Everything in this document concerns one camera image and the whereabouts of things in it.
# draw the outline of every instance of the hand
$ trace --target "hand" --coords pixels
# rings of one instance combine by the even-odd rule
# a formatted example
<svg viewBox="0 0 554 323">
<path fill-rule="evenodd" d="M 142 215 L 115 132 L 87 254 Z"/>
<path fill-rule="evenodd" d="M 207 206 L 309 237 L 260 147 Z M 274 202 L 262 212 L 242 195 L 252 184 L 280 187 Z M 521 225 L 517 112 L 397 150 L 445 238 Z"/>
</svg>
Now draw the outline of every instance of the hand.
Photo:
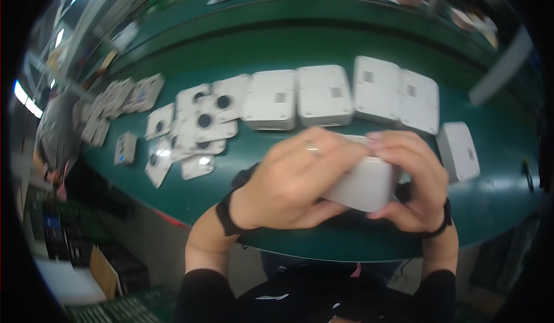
<svg viewBox="0 0 554 323">
<path fill-rule="evenodd" d="M 308 151 L 306 143 L 319 148 Z M 231 197 L 229 213 L 240 228 L 294 230 L 315 227 L 348 208 L 321 197 L 369 154 L 362 144 L 321 127 L 274 145 L 250 180 Z"/>
<path fill-rule="evenodd" d="M 434 232 L 444 221 L 448 173 L 433 150 L 417 134 L 406 131 L 371 132 L 370 149 L 384 161 L 399 165 L 412 175 L 412 200 L 388 202 L 370 219 L 386 218 L 405 232 Z"/>
<path fill-rule="evenodd" d="M 54 169 L 46 174 L 46 179 L 52 183 L 52 185 L 58 185 L 61 180 L 61 174 L 58 169 Z"/>
</svg>

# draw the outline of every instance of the wrist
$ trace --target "wrist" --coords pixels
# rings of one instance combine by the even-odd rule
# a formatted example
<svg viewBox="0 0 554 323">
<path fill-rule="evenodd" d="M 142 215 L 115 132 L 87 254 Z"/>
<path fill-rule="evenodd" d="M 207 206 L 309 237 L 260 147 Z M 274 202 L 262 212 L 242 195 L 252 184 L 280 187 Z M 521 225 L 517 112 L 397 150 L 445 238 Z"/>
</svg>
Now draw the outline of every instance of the wrist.
<svg viewBox="0 0 554 323">
<path fill-rule="evenodd" d="M 229 216 L 235 226 L 243 230 L 254 230 L 261 227 L 254 221 L 253 209 L 250 209 L 251 203 L 248 199 L 244 187 L 233 192 L 229 202 Z"/>
</svg>

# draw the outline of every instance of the vent slot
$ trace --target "vent slot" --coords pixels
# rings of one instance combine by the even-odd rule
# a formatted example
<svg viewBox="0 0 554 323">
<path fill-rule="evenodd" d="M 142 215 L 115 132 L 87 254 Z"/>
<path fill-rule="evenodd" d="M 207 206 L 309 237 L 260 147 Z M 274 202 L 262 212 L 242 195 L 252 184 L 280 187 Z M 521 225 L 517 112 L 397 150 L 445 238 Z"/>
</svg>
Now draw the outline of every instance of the vent slot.
<svg viewBox="0 0 554 323">
<path fill-rule="evenodd" d="M 331 88 L 330 90 L 332 98 L 342 98 L 341 88 Z"/>
<path fill-rule="evenodd" d="M 364 71 L 363 75 L 362 75 L 362 80 L 366 83 L 375 83 L 375 75 L 373 74 L 373 72 L 368 72 L 368 71 Z"/>
<path fill-rule="evenodd" d="M 275 98 L 273 98 L 273 103 L 285 103 L 287 101 L 286 92 L 277 92 Z"/>
<path fill-rule="evenodd" d="M 413 85 L 408 84 L 408 96 L 415 97 L 416 96 L 416 87 Z"/>
</svg>

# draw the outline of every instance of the black sleeve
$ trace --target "black sleeve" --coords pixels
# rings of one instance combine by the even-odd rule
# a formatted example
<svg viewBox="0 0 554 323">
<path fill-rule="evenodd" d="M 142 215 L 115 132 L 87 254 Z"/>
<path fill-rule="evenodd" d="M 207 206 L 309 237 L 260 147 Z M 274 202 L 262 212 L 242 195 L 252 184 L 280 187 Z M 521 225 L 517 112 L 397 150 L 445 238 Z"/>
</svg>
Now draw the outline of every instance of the black sleeve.
<svg viewBox="0 0 554 323">
<path fill-rule="evenodd" d="M 456 304 L 456 276 L 440 270 L 429 274 L 413 295 L 418 321 L 452 322 Z"/>
<path fill-rule="evenodd" d="M 235 321 L 235 296 L 229 281 L 216 271 L 198 269 L 183 278 L 176 323 Z"/>
</svg>

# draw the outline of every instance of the floor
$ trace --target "floor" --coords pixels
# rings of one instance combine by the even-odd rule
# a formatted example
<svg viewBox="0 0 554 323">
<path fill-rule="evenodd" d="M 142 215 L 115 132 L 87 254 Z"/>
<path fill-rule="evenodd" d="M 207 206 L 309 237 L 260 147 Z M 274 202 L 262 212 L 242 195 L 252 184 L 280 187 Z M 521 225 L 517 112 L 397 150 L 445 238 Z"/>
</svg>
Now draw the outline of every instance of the floor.
<svg viewBox="0 0 554 323">
<path fill-rule="evenodd" d="M 184 247 L 189 228 L 174 226 L 151 209 L 137 205 L 132 216 L 122 221 L 100 212 L 114 237 L 148 266 L 151 285 L 165 284 L 178 291 L 184 273 Z M 458 299 L 470 298 L 473 289 L 469 276 L 480 246 L 460 250 L 456 282 Z M 229 261 L 229 282 L 236 296 L 266 281 L 261 268 L 260 251 L 239 244 L 233 246 Z M 421 258 L 405 264 L 402 275 L 396 271 L 389 287 L 412 294 L 419 286 Z"/>
</svg>

